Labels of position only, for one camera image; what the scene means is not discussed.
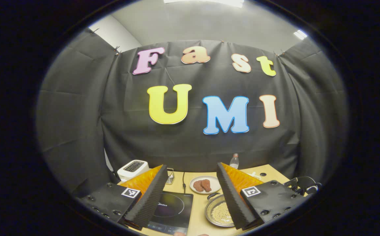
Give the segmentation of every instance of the black induction cooker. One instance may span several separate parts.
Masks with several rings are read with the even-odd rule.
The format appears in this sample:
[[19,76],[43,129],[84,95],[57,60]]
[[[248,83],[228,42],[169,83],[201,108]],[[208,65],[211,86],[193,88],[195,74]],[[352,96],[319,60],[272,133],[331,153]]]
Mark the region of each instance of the black induction cooker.
[[168,234],[187,234],[192,204],[193,194],[163,191],[147,228]]

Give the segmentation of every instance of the white plate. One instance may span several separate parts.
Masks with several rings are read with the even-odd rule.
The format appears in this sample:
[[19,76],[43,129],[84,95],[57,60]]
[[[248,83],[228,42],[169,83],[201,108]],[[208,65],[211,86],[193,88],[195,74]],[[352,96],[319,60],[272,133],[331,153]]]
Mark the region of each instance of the white plate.
[[[197,191],[193,187],[194,182],[196,182],[198,180],[204,180],[204,179],[208,179],[209,181],[211,181],[211,189],[212,189],[212,191],[206,192],[205,190],[203,190],[202,192],[199,192],[199,191]],[[221,186],[219,184],[218,179],[216,177],[214,177],[214,176],[199,176],[199,177],[193,178],[190,181],[190,188],[191,188],[191,190],[193,190],[194,192],[196,192],[198,194],[211,194],[211,193],[214,193],[214,192],[217,192],[218,190],[220,190]]]

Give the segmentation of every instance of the blue letter m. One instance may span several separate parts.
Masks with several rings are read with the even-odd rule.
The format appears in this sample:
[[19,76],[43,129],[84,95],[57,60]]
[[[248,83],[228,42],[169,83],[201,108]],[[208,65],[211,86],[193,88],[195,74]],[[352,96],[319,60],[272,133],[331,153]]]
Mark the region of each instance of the blue letter m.
[[203,103],[208,107],[208,126],[203,130],[204,134],[219,133],[219,129],[216,126],[216,120],[218,120],[224,133],[228,132],[232,120],[234,120],[234,126],[231,128],[232,133],[248,132],[247,97],[234,97],[229,110],[226,110],[222,100],[217,96],[205,97],[203,98]]

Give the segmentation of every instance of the fried chicken piece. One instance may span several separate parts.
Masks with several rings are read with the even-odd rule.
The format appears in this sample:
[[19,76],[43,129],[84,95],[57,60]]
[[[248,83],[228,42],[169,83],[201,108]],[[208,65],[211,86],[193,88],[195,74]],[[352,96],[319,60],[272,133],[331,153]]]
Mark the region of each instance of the fried chicken piece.
[[210,192],[210,191],[212,191],[212,189],[211,189],[211,181],[209,181],[209,179],[204,179],[204,180],[202,180],[202,188],[203,188],[206,192]]
[[196,191],[198,191],[198,192],[203,192],[203,188],[202,188],[201,184],[202,184],[202,181],[198,180],[198,181],[194,182],[193,188],[195,188]]

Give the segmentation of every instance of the yellow letter u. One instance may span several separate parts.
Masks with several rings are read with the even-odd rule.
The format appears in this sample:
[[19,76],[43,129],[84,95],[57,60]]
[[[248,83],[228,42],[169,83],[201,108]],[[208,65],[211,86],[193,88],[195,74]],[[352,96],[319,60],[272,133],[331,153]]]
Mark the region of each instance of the yellow letter u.
[[165,113],[163,109],[164,93],[168,91],[166,86],[154,86],[148,88],[149,94],[149,115],[154,122],[160,124],[177,124],[184,120],[188,111],[188,92],[191,85],[175,85],[172,87],[177,92],[177,110],[174,113]]

